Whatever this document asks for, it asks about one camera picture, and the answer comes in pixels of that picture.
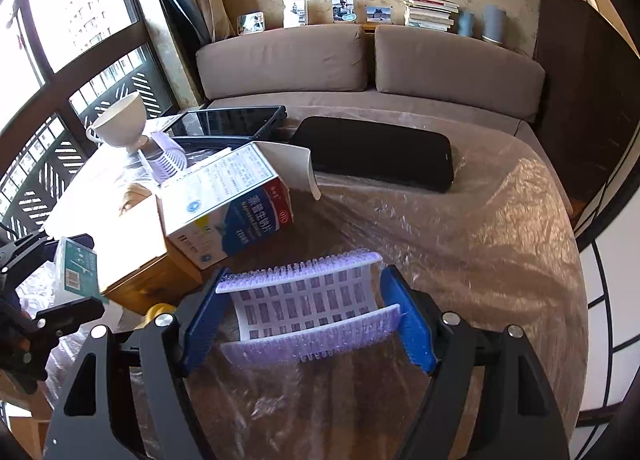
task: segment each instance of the metal screw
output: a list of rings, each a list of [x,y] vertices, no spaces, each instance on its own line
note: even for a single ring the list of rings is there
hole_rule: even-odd
[[[520,339],[522,336],[524,336],[524,330],[518,325],[509,325],[507,332],[511,337],[514,337],[516,339]]]
[[[442,314],[442,321],[445,325],[455,326],[460,323],[460,316],[455,312],[445,312]]]
[[[156,326],[169,326],[174,321],[174,316],[171,314],[160,314],[156,317]]]
[[[100,339],[105,334],[107,334],[107,327],[105,325],[94,326],[91,329],[91,337],[94,339]]]

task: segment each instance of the smartphone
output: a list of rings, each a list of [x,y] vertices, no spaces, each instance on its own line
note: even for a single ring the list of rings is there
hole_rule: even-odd
[[[238,148],[251,141],[268,140],[286,117],[284,106],[193,110],[164,131],[180,145]]]
[[[315,171],[352,175],[445,193],[453,183],[449,139],[404,126],[307,117],[289,144],[311,150]]]

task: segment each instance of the teacup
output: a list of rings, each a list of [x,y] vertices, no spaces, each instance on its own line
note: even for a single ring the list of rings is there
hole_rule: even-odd
[[[96,143],[106,143],[133,153],[148,140],[145,129],[146,109],[140,92],[133,92],[116,101],[86,129],[86,136]]]

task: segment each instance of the plastic table cover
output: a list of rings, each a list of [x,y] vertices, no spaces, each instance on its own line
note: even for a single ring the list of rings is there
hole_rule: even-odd
[[[441,195],[318,173],[322,198],[292,192],[294,224],[288,230],[218,265],[243,272],[355,247],[379,252],[384,265],[397,265],[441,310],[454,310],[479,328],[521,325],[571,434],[586,375],[586,294],[572,228],[545,164],[510,135],[446,119],[356,108],[287,110],[284,130],[290,132],[305,116],[329,115],[444,133],[452,145],[453,186]],[[100,227],[117,213],[118,192],[127,182],[148,181],[134,161],[116,148],[98,149],[54,208],[47,231],[55,237],[87,232],[99,241]],[[374,290],[381,306],[377,282]],[[125,313],[120,324],[132,328],[137,320]],[[85,335],[66,338],[50,357],[53,403]],[[237,340],[229,307],[218,341]],[[133,380],[148,453],[157,458],[139,372]],[[258,369],[231,366],[214,344],[187,379],[194,411],[220,459],[393,458],[428,383],[397,335],[348,354]],[[466,451],[481,385],[476,368],[452,458]]]

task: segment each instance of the brown sofa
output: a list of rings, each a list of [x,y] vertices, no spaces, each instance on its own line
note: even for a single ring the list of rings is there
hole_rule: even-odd
[[[375,108],[506,132],[545,162],[572,213],[529,125],[545,79],[538,63],[479,40],[404,26],[378,26],[374,47],[375,74],[367,73],[371,58],[358,25],[249,34],[205,46],[196,58],[212,107]]]

